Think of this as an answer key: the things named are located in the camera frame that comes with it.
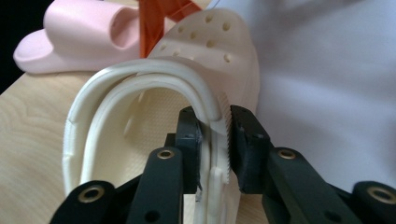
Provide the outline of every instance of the metal bolt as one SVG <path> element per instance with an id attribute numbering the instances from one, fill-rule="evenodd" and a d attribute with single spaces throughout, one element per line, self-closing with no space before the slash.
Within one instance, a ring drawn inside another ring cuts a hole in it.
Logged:
<path id="1" fill-rule="evenodd" d="M 105 189 L 100 185 L 92 185 L 84 189 L 79 195 L 78 200 L 81 203 L 93 203 L 102 198 L 105 194 Z"/>
<path id="2" fill-rule="evenodd" d="M 280 149 L 277 152 L 277 155 L 286 160 L 293 160 L 296 158 L 296 154 L 294 154 L 294 152 L 287 149 Z"/>
<path id="3" fill-rule="evenodd" d="M 169 149 L 164 149 L 164 150 L 160 151 L 159 153 L 157 153 L 157 157 L 162 160 L 171 159 L 174 156 L 175 156 L 175 153 Z"/>
<path id="4" fill-rule="evenodd" d="M 367 192 L 381 203 L 396 204 L 396 195 L 387 189 L 370 187 L 367 189 Z"/>

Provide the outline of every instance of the screw hole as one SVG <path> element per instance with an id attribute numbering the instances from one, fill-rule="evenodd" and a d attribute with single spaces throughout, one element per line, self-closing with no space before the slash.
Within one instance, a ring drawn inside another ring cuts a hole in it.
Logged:
<path id="1" fill-rule="evenodd" d="M 214 42 L 213 40 L 208 40 L 208 41 L 206 42 L 206 47 L 207 47 L 207 48 L 211 49 L 211 48 L 213 48 L 214 46 L 215 46 L 215 42 Z"/>
<path id="2" fill-rule="evenodd" d="M 208 15 L 205 17 L 205 22 L 206 23 L 210 23 L 213 20 L 213 16 L 212 15 Z"/>
<path id="3" fill-rule="evenodd" d="M 105 194 L 105 189 L 100 185 L 93 185 L 84 189 L 79 195 L 78 200 L 81 203 L 93 203 L 102 198 Z"/>
<path id="4" fill-rule="evenodd" d="M 343 219 L 341 219 L 340 215 L 337 213 L 331 212 L 331 211 L 325 211 L 324 216 L 329 219 L 332 222 L 341 222 Z"/>
<path id="5" fill-rule="evenodd" d="M 178 28 L 177 28 L 177 32 L 178 33 L 182 33 L 184 31 L 184 26 L 179 26 Z"/>
<path id="6" fill-rule="evenodd" d="M 167 149 L 162 150 L 159 153 L 157 153 L 157 157 L 160 159 L 163 159 L 163 160 L 170 159 L 174 156 L 175 156 L 175 153 L 173 151 L 167 150 Z"/>
<path id="7" fill-rule="evenodd" d="M 147 222 L 156 222 L 160 219 L 161 215 L 157 211 L 149 211 L 145 215 L 145 220 Z"/>
<path id="8" fill-rule="evenodd" d="M 367 189 L 367 192 L 381 203 L 396 204 L 396 195 L 387 189 L 370 187 Z"/>
<path id="9" fill-rule="evenodd" d="M 293 160 L 296 158 L 296 154 L 294 152 L 287 150 L 287 149 L 281 149 L 277 152 L 277 155 L 279 155 L 281 158 L 286 159 L 286 160 Z"/>
<path id="10" fill-rule="evenodd" d="M 195 32 L 191 32 L 190 39 L 195 39 L 195 37 L 197 37 L 197 34 Z"/>
<path id="11" fill-rule="evenodd" d="M 228 22 L 223 23 L 223 31 L 229 31 L 231 28 L 231 24 Z"/>

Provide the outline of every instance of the black plastic part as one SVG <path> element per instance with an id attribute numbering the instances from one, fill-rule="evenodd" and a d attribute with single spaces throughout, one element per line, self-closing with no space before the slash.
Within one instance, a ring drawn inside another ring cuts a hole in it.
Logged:
<path id="1" fill-rule="evenodd" d="M 374 182 L 359 182 L 351 195 L 351 208 L 364 223 L 396 223 L 396 189 Z"/>
<path id="2" fill-rule="evenodd" d="M 232 105 L 231 112 L 233 116 L 231 167 L 238 177 L 241 192 L 262 194 L 263 171 L 268 150 L 274 146 L 270 136 L 253 113 L 238 105 Z"/>
<path id="3" fill-rule="evenodd" d="M 183 165 L 175 147 L 152 151 L 126 223 L 182 223 Z"/>
<path id="4" fill-rule="evenodd" d="M 74 189 L 55 212 L 51 224 L 115 223 L 116 191 L 106 181 L 91 181 Z"/>
<path id="5" fill-rule="evenodd" d="M 115 205 L 117 206 L 117 211 L 113 214 L 111 223 L 121 224 L 126 222 L 129 208 L 139 186 L 140 177 L 141 175 L 116 188 Z"/>
<path id="6" fill-rule="evenodd" d="M 176 134 L 169 133 L 166 135 L 164 147 L 174 147 L 176 144 Z"/>
<path id="7" fill-rule="evenodd" d="M 274 200 L 266 194 L 262 195 L 262 207 L 269 223 L 287 224 L 290 214 L 281 201 Z"/>
<path id="8" fill-rule="evenodd" d="M 194 194 L 200 186 L 201 143 L 200 121 L 192 107 L 186 107 L 179 113 L 175 139 L 175 147 L 183 153 L 185 194 Z"/>
<path id="9" fill-rule="evenodd" d="M 361 223 L 299 152 L 272 148 L 267 169 L 291 223 Z"/>

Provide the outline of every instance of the white fabric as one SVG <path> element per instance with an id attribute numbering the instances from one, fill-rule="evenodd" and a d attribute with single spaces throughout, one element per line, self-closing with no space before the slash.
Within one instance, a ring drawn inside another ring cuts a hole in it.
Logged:
<path id="1" fill-rule="evenodd" d="M 257 116 L 276 146 L 299 150 L 329 183 L 396 188 L 396 2 L 214 0 L 258 50 Z"/>

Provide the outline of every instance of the clog ventilation hole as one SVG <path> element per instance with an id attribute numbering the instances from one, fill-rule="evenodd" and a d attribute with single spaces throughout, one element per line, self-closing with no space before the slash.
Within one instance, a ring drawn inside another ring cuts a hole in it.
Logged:
<path id="1" fill-rule="evenodd" d="M 211 23 L 212 21 L 213 21 L 213 19 L 214 19 L 214 17 L 213 17 L 213 15 L 206 15 L 206 17 L 205 17 L 205 23 L 206 24 L 209 24 L 209 23 Z M 231 23 L 230 22 L 228 22 L 228 21 L 225 21 L 223 24 L 222 24 L 222 26 L 220 27 L 220 30 L 222 31 L 222 32 L 228 32 L 228 31 L 230 31 L 230 29 L 231 29 Z M 186 27 L 185 26 L 183 26 L 183 24 L 180 24 L 178 27 L 177 27 L 177 32 L 180 34 L 180 35 L 182 35 L 182 34 L 184 34 L 185 32 L 186 32 Z M 189 33 L 189 35 L 188 35 L 188 37 L 189 37 L 189 40 L 194 40 L 194 39 L 196 39 L 198 36 L 199 36 L 199 32 L 198 31 L 191 31 L 190 33 Z M 212 49 L 212 48 L 214 48 L 215 46 L 216 46 L 216 41 L 215 40 L 213 40 L 213 39 L 210 39 L 210 38 L 208 38 L 207 40 L 206 40 L 206 43 L 205 43 L 205 46 L 208 48 L 208 49 Z M 162 43 L 161 44 L 161 46 L 160 46 L 160 51 L 163 51 L 163 50 L 165 50 L 167 48 L 167 44 L 166 43 Z M 180 49 L 177 49 L 177 50 L 175 50 L 174 52 L 173 52 L 173 56 L 179 56 L 180 55 L 180 53 L 181 53 L 181 50 Z M 230 63 L 231 62 L 231 55 L 229 54 L 229 53 L 224 53 L 223 54 L 223 60 L 224 60 L 224 62 L 226 62 L 226 63 Z"/>

